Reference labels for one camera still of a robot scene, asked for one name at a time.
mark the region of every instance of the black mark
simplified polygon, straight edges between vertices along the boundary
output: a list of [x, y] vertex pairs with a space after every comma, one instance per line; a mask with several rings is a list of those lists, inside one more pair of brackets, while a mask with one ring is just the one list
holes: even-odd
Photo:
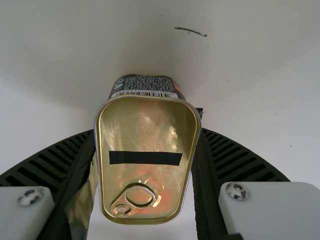
[[184, 28], [184, 27], [175, 27], [174, 29], [178, 29], [178, 30], [184, 30], [184, 31], [188, 31], [189, 33], [194, 33], [194, 34], [198, 34], [198, 35], [201, 35], [203, 37], [207, 37], [207, 34], [202, 34], [198, 31], [195, 31], [195, 30], [192, 30], [192, 29], [189, 29], [189, 28]]
[[182, 153], [149, 151], [109, 151], [110, 164], [156, 164], [179, 166]]

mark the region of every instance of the can lid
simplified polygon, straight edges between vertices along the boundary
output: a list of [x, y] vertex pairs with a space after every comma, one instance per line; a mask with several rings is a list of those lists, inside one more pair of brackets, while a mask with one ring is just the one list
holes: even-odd
[[121, 224], [159, 224], [182, 207], [201, 129], [182, 99], [124, 95], [95, 126], [102, 214]]

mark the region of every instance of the pull tab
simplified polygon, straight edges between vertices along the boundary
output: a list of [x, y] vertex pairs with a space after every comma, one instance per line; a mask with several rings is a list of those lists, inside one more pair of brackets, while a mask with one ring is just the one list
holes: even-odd
[[129, 184], [111, 204], [110, 212], [118, 218], [127, 218], [155, 204], [157, 196], [148, 186], [141, 183]]

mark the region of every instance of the ribbed rubber pad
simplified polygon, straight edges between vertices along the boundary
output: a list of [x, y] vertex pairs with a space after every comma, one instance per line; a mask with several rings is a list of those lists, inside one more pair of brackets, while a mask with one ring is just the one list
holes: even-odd
[[229, 236], [218, 198], [225, 182], [289, 182], [275, 167], [240, 145], [203, 128], [192, 163], [197, 235], [199, 240], [241, 239]]
[[55, 208], [38, 240], [71, 239], [64, 209], [88, 179], [94, 152], [93, 130], [85, 131], [45, 148], [0, 175], [0, 186], [50, 189]]

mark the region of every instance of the can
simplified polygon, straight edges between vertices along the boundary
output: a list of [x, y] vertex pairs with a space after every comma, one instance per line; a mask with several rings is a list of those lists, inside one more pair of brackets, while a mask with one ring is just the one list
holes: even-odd
[[161, 224], [181, 211], [201, 131], [167, 76], [119, 78], [95, 121], [100, 209], [119, 224]]

